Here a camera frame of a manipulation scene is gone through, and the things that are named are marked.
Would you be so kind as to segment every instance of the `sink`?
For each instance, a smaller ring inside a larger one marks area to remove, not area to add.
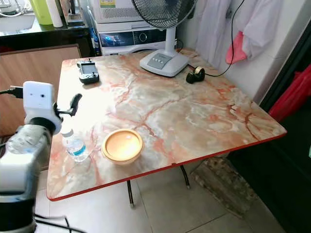
[[[34,14],[24,14],[16,17],[1,17],[0,32],[13,32],[29,29],[33,26]]]

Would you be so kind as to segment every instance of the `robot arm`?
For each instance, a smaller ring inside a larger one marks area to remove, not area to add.
[[[25,125],[8,140],[0,159],[0,232],[35,231],[38,178],[51,152],[52,135],[61,129],[59,113],[75,115],[81,97],[76,95],[70,109],[59,111],[51,84],[24,83]]]

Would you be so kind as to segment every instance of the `bowl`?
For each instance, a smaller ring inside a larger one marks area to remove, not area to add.
[[[142,148],[142,138],[136,131],[119,129],[105,138],[102,154],[117,165],[127,165],[139,158]]]

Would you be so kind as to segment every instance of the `marble tabletop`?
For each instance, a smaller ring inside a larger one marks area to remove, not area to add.
[[[218,71],[194,51],[183,49],[192,66]],[[189,84],[186,67],[174,78],[139,67],[148,52],[95,57],[100,82],[83,85],[77,61],[62,63],[57,102],[69,107],[81,93],[75,134],[82,137],[90,156],[76,163],[66,153],[62,136],[53,137],[47,196],[61,200],[152,172],[202,160],[283,136],[286,130],[225,76]],[[102,156],[101,145],[110,132],[134,129],[144,141],[141,156],[118,166]]]

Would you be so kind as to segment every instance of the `red bag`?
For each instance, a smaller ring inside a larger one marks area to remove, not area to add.
[[[297,111],[311,96],[311,65],[303,72],[296,72],[292,84],[270,109],[269,114],[280,122]]]

